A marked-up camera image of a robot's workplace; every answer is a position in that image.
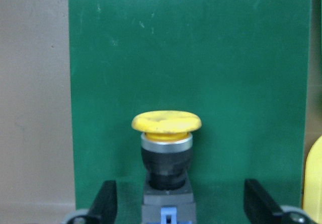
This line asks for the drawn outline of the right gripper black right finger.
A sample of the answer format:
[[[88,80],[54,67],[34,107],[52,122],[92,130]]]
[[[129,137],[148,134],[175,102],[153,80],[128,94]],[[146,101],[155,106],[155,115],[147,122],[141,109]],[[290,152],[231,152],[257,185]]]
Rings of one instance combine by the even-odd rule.
[[[244,212],[250,223],[302,223],[302,213],[283,210],[256,179],[245,179]]]

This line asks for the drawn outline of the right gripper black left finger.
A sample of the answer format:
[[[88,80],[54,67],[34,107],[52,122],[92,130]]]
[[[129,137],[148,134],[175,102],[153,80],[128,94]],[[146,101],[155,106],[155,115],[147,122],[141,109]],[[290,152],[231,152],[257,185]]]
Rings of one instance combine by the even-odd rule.
[[[117,216],[117,209],[116,181],[105,181],[86,214],[86,223],[114,224]]]

